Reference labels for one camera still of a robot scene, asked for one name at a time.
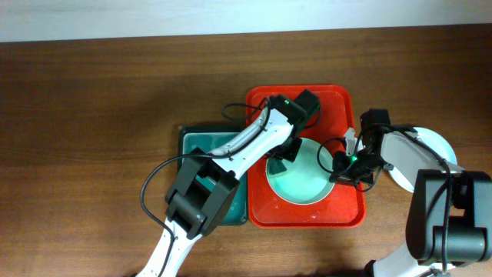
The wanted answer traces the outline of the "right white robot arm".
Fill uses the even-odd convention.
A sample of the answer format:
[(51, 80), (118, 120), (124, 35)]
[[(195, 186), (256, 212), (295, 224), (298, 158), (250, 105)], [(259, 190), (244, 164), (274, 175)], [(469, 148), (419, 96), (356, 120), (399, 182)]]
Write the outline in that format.
[(447, 276), (454, 268), (491, 258), (491, 177), (467, 171), (439, 155), (411, 125), (393, 125), (385, 109), (360, 117), (333, 155), (330, 180), (358, 192), (371, 190), (384, 169), (398, 170), (414, 190), (405, 242), (371, 260), (365, 276)]

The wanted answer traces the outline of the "pale green plate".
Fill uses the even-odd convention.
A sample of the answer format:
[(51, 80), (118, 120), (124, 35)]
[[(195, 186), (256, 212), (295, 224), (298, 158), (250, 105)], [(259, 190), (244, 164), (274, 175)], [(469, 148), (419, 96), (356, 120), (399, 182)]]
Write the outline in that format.
[(311, 205), (326, 198), (334, 188), (331, 174), (319, 166), (317, 158), (328, 170), (331, 170), (333, 158), (326, 148), (317, 155), (320, 144), (309, 138), (302, 139), (302, 145), (293, 162), (282, 160), (287, 171), (282, 175), (266, 176), (273, 192), (281, 199), (295, 205)]

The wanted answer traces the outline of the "dark green water basin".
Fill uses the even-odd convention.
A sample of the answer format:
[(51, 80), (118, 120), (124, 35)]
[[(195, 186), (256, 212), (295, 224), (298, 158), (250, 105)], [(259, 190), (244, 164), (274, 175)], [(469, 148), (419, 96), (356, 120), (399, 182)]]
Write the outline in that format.
[[(237, 126), (188, 126), (178, 137), (178, 154), (188, 154), (199, 148), (203, 152), (216, 149), (232, 140), (239, 132)], [(243, 225), (248, 220), (248, 180), (243, 174), (238, 191), (221, 225)]]

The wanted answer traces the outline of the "light blue plate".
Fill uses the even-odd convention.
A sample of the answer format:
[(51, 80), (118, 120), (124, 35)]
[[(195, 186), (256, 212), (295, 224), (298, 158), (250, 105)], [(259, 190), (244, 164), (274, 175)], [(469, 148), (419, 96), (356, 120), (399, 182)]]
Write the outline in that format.
[[(414, 129), (418, 133), (418, 138), (423, 143), (430, 146), (437, 154), (448, 162), (457, 165), (457, 156), (444, 137), (428, 128), (414, 127)], [(401, 188), (410, 193), (414, 192), (414, 185), (412, 185), (396, 167), (389, 171), (389, 175)]]

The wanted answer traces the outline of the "green yellow sponge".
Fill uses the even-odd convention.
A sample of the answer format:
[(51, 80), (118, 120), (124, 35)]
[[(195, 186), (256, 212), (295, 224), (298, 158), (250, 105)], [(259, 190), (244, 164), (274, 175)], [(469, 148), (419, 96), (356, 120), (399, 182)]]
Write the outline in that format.
[(287, 167), (281, 159), (271, 159), (267, 164), (267, 174), (269, 176), (282, 175), (287, 171)]

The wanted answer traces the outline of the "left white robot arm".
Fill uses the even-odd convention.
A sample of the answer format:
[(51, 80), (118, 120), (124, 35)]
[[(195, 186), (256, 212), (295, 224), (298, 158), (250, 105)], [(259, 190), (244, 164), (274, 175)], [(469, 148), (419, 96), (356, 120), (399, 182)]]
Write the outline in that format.
[(307, 89), (294, 99), (269, 96), (258, 106), (258, 117), (231, 141), (210, 152), (196, 148), (177, 156), (181, 167), (165, 196), (165, 219), (150, 216), (163, 233), (139, 275), (177, 275), (196, 241), (227, 215), (241, 177), (265, 155), (293, 161), (299, 135), (320, 107), (319, 98)]

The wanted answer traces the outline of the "red plastic tray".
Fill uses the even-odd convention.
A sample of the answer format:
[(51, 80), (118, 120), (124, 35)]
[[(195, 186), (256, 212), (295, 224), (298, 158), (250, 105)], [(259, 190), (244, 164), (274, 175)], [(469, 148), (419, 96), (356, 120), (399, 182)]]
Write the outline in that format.
[[(319, 98), (321, 118), (310, 120), (315, 127), (303, 131), (302, 138), (322, 143), (354, 127), (351, 97), (338, 85), (258, 86), (247, 94), (246, 103), (257, 106), (263, 98), (279, 94), (294, 99), (305, 89)], [(286, 202), (268, 184), (267, 161), (260, 159), (248, 169), (248, 213), (250, 221), (266, 229), (352, 228), (364, 221), (366, 205), (363, 193), (340, 184), (312, 205)]]

